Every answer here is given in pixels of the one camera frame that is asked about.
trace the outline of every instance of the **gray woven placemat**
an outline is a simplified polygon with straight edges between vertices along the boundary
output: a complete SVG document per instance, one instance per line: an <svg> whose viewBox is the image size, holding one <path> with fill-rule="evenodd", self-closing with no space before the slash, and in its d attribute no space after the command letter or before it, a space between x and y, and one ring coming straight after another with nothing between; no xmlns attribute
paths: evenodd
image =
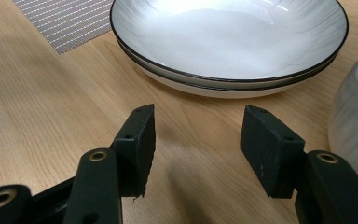
<svg viewBox="0 0 358 224"><path fill-rule="evenodd" d="M63 54L111 30L114 0L13 0L16 6Z"/></svg>

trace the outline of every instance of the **placemat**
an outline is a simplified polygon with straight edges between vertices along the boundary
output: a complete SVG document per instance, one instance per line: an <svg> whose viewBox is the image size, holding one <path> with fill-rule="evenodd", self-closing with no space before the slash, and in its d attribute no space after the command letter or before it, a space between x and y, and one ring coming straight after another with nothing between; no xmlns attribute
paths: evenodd
<svg viewBox="0 0 358 224"><path fill-rule="evenodd" d="M13 1L60 54L111 30L114 0Z"/></svg>

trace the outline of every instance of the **stacked plates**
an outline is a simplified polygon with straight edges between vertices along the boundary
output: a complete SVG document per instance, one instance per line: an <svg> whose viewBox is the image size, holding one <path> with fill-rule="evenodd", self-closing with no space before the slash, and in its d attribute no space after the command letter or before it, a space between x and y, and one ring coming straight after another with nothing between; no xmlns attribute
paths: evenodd
<svg viewBox="0 0 358 224"><path fill-rule="evenodd" d="M268 95L315 76L349 26L335 0L116 0L111 24L146 74L219 98Z"/></svg>

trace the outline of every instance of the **light wood surface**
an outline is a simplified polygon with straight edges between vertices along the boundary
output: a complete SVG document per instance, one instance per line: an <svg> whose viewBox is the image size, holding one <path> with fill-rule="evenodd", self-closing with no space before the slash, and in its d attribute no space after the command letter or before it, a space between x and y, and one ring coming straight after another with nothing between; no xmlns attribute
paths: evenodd
<svg viewBox="0 0 358 224"><path fill-rule="evenodd" d="M294 200L267 197L240 150L245 105L264 107L329 149L337 88L358 60L358 0L341 0L347 41L318 76L282 93L214 99L147 77L112 32L59 55L10 0L0 1L0 186L38 193L108 147L130 112L156 107L157 151L144 198L123 198L125 223L297 223Z"/></svg>

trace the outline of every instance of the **wooden table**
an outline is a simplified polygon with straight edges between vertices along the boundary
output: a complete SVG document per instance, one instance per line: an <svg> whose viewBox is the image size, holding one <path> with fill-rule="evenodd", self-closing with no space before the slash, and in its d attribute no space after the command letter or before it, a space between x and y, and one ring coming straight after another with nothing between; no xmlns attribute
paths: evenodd
<svg viewBox="0 0 358 224"><path fill-rule="evenodd" d="M0 186L33 194L76 173L108 147L130 112L156 107L157 151L145 197L123 198L125 223L297 223L294 200L270 199L240 150L243 109L264 107L306 141L329 149L334 95L358 60L358 0L341 0L348 39L318 76L282 93L214 99L146 76L112 32L59 55L10 1L0 1Z"/></svg>

